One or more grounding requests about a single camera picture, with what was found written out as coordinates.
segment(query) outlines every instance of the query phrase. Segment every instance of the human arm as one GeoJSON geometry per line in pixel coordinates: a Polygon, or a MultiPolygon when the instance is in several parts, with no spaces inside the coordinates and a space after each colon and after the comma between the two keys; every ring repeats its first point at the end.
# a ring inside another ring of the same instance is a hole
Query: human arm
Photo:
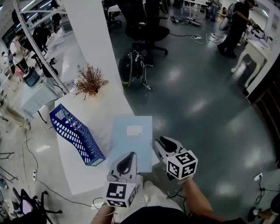
{"type": "Polygon", "coordinates": [[[214,214],[209,201],[192,178],[183,183],[183,190],[186,196],[186,201],[188,202],[188,207],[193,215],[208,217],[220,222],[223,221],[214,214]]]}
{"type": "Polygon", "coordinates": [[[246,20],[250,25],[252,24],[252,22],[245,15],[243,15],[241,12],[238,11],[237,15],[240,16],[242,19],[246,20]]]}
{"type": "Polygon", "coordinates": [[[216,3],[217,5],[220,5],[220,1],[219,0],[213,0],[213,3],[216,3]]]}
{"type": "Polygon", "coordinates": [[[25,54],[24,54],[24,50],[23,49],[25,49],[25,48],[23,48],[19,43],[18,43],[18,45],[20,47],[18,47],[17,44],[14,41],[10,44],[10,51],[11,51],[11,53],[13,54],[13,56],[17,55],[17,54],[24,56],[25,54]]]}
{"type": "Polygon", "coordinates": [[[107,215],[114,212],[115,208],[110,207],[107,204],[103,204],[99,211],[96,213],[95,217],[91,221],[91,224],[111,224],[113,215],[107,215]]]}

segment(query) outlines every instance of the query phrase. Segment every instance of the gray floor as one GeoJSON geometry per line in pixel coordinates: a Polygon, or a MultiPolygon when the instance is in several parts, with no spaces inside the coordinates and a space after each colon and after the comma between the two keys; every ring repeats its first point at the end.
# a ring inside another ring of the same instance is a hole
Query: gray floor
{"type": "MultiPolygon", "coordinates": [[[[169,14],[180,15],[180,10],[170,7],[169,14]]],[[[123,27],[113,26],[110,34],[117,62],[133,42],[125,35],[126,22],[121,19],[123,27]]],[[[161,25],[177,35],[204,37],[207,29],[224,36],[218,31],[221,20],[200,21],[204,28],[173,24],[170,19],[161,20],[161,25]]],[[[135,115],[153,116],[154,138],[172,137],[195,153],[199,163],[194,179],[215,212],[224,219],[245,218],[258,188],[253,176],[263,172],[262,186],[267,189],[277,189],[280,182],[271,136],[242,93],[246,75],[232,78],[230,69],[237,59],[222,56],[216,44],[200,45],[190,37],[168,35],[156,45],[169,54],[153,52],[148,82],[154,91],[136,82],[125,90],[127,100],[135,115]]],[[[236,54],[243,49],[236,49],[236,54]]],[[[180,188],[160,171],[157,175],[166,192],[180,188]]],[[[266,193],[259,207],[268,208],[274,196],[266,193]]]]}

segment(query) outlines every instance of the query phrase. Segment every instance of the light blue folder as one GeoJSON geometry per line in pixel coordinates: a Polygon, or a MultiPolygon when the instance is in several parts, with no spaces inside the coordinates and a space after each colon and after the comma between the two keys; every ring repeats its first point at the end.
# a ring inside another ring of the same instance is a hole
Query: light blue folder
{"type": "Polygon", "coordinates": [[[151,116],[117,116],[113,119],[109,168],[121,155],[134,151],[137,172],[152,172],[153,120],[151,116]]]}

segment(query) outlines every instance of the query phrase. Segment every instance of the white label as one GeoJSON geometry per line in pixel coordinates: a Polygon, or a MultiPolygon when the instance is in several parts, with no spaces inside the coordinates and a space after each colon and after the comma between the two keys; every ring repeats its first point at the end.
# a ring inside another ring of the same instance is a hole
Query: white label
{"type": "Polygon", "coordinates": [[[142,135],[143,134],[142,126],[127,126],[126,134],[128,136],[142,135]]]}

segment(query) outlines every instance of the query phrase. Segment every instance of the person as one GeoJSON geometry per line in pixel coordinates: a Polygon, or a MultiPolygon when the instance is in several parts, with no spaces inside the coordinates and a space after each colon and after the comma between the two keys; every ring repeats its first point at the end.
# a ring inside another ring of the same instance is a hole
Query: person
{"type": "Polygon", "coordinates": [[[9,63],[9,59],[8,59],[8,53],[7,52],[2,52],[2,58],[4,59],[4,65],[9,63]]]}
{"type": "Polygon", "coordinates": [[[27,120],[25,120],[23,116],[21,116],[18,112],[16,112],[9,106],[9,104],[5,101],[5,96],[3,96],[2,94],[0,94],[0,96],[0,119],[3,119],[5,121],[11,121],[12,123],[17,124],[26,130],[30,130],[30,123],[27,120]]]}
{"type": "Polygon", "coordinates": [[[26,74],[28,71],[28,66],[24,58],[26,49],[22,47],[21,44],[19,43],[20,38],[21,38],[21,34],[17,33],[10,44],[10,51],[13,55],[14,65],[19,67],[19,69],[22,70],[24,74],[26,74]]]}
{"type": "Polygon", "coordinates": [[[220,6],[220,1],[219,0],[212,0],[212,5],[209,9],[209,12],[208,12],[206,18],[209,19],[211,17],[211,21],[215,22],[216,17],[217,17],[217,13],[218,13],[218,10],[219,10],[219,6],[220,6]]]}
{"type": "Polygon", "coordinates": [[[262,211],[252,207],[248,213],[248,222],[253,222],[256,217],[269,220],[269,223],[280,223],[280,194],[277,194],[270,205],[270,209],[262,211]]]}
{"type": "MultiPolygon", "coordinates": [[[[123,208],[119,212],[121,224],[218,224],[223,222],[223,219],[215,215],[209,201],[190,177],[186,178],[182,183],[182,190],[185,193],[186,201],[192,214],[191,217],[187,217],[179,205],[171,199],[167,199],[167,196],[151,181],[145,182],[143,186],[143,177],[140,175],[137,175],[136,181],[139,184],[138,193],[135,195],[130,207],[123,208]]],[[[104,203],[91,224],[111,224],[113,214],[107,214],[113,212],[114,207],[104,203]]],[[[245,224],[241,218],[229,221],[229,223],[245,224]]]]}
{"type": "Polygon", "coordinates": [[[239,43],[242,33],[247,29],[247,24],[253,25],[253,22],[248,19],[249,10],[255,6],[254,0],[245,0],[244,3],[237,2],[235,4],[232,16],[232,22],[227,38],[218,45],[218,50],[222,55],[227,55],[232,58],[237,56],[234,54],[234,49],[239,43]]]}
{"type": "Polygon", "coordinates": [[[223,15],[226,15],[226,14],[227,14],[227,11],[228,11],[227,8],[226,8],[226,7],[223,7],[222,14],[223,14],[223,15]]]}

